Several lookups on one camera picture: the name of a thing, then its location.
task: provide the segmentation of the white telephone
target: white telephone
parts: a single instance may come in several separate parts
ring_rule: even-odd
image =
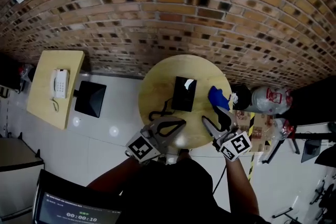
[[[51,98],[66,98],[69,83],[69,72],[66,69],[55,69],[50,78]]]

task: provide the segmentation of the wooden desk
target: wooden desk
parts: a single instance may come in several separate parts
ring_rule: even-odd
[[[225,75],[206,59],[192,55],[177,55],[155,65],[141,84],[139,93],[141,119],[144,124],[148,124],[150,112],[162,111],[164,102],[173,97],[176,76],[196,79],[197,85],[192,112],[176,110],[173,114],[173,116],[184,119],[187,125],[173,141],[172,146],[196,148],[206,145],[212,141],[212,138],[202,123],[202,115],[207,116],[219,127],[217,114],[208,100],[211,86],[222,89],[226,98],[232,93]],[[167,111],[172,111],[171,101]]]
[[[51,125],[64,130],[68,124],[75,81],[83,60],[83,51],[43,51],[31,85],[27,111]],[[59,105],[58,112],[55,111],[53,102],[50,100],[50,77],[54,69],[67,69],[70,73],[67,98],[55,98]]]

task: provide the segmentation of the person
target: person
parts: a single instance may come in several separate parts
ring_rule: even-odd
[[[101,175],[88,187],[119,195],[122,213],[117,223],[267,223],[240,160],[226,159],[231,213],[213,197],[210,174],[188,150],[180,150],[176,164],[150,161],[141,166],[130,157]]]

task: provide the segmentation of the brick wall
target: brick wall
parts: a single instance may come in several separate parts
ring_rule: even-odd
[[[336,70],[335,0],[1,0],[0,51],[79,49],[95,72],[143,76],[194,54],[230,82],[297,88]]]

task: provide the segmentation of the smartphone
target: smartphone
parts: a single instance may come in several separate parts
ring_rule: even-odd
[[[172,109],[191,112],[193,109],[197,80],[176,77]]]

